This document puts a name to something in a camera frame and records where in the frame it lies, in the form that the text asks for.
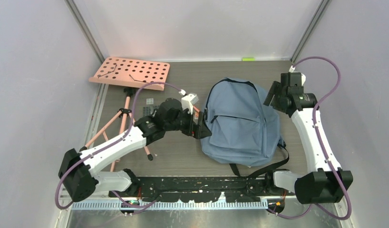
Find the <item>blue student backpack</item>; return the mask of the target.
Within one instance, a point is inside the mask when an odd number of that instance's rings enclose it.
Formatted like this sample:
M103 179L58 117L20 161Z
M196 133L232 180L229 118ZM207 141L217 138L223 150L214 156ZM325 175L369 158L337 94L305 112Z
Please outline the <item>blue student backpack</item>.
M265 89L251 81L224 78L212 86L204 104L205 126L211 136L201 139L202 151L211 159L229 164L240 176L238 165L258 166L249 174L255 178L289 161L271 163L276 149L286 149L280 117L264 105Z

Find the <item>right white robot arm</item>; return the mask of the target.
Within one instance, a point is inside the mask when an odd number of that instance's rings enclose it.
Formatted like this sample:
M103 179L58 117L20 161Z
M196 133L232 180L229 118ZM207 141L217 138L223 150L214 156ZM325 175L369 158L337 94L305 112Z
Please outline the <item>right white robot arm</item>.
M304 92L305 75L282 73L274 81L264 104L287 114L294 123L305 152L306 175L288 170L268 172L264 188L271 195L282 189L295 194L301 204L338 203L353 182L351 171L345 171L335 158L321 124L318 100L313 93Z

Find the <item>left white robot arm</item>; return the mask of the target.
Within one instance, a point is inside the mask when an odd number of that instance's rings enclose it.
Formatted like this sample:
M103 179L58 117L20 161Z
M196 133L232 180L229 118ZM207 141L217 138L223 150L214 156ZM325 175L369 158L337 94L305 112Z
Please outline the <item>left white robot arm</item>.
M91 149L65 152L58 172L60 185L65 187L72 202L83 201L100 191L114 190L128 197L135 196L139 185L133 180L131 171L109 172L103 169L116 159L162 139L168 131L180 131L195 139L211 136L204 113L198 114L197 121L194 117L177 99L166 99L153 114L141 117L120 135Z

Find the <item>grey lego baseplate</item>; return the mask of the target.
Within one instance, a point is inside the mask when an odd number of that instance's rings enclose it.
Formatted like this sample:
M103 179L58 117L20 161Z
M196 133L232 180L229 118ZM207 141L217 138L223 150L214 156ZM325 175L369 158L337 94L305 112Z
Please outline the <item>grey lego baseplate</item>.
M153 115L158 108L159 106L155 105L153 98L147 98L146 105L142 109L142 114L143 116Z

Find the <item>pink perforated music stand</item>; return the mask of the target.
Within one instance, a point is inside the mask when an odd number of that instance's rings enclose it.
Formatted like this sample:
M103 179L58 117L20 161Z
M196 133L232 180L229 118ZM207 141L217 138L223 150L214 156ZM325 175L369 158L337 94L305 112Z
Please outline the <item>pink perforated music stand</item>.
M150 85L147 89L163 91L169 69L170 64L165 62L107 57L96 73L88 78L88 81L125 88L125 104L122 110L118 111L118 114L121 115L119 132L122 133L126 129L128 121L133 119L132 114L124 114L123 111L130 108L136 89L156 81L161 82L161 84Z

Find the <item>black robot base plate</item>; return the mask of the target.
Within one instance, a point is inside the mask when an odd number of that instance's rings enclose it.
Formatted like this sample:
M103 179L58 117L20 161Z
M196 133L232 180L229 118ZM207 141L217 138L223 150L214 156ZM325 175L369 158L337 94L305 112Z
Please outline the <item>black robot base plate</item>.
M281 198L295 194L274 187L264 178L240 177L138 177L126 190L118 192L123 198L135 198L145 202L195 203L257 202L262 197Z

